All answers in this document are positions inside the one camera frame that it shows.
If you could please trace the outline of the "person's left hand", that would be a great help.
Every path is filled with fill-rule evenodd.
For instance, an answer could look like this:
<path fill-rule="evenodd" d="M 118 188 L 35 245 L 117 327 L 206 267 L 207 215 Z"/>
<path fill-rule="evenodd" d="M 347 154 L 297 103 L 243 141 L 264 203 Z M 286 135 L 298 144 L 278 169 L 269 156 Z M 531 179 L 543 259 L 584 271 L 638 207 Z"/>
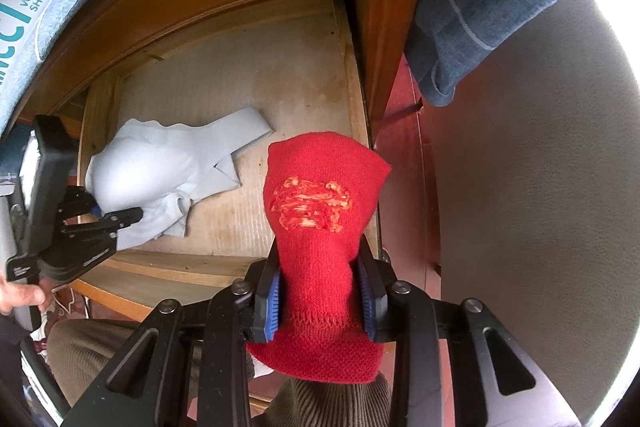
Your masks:
<path fill-rule="evenodd" d="M 54 284 L 42 279 L 38 284 L 19 284 L 7 282 L 0 283 L 0 312 L 9 315 L 14 308 L 38 307 L 40 311 L 46 311 L 52 301 L 52 288 Z"/>

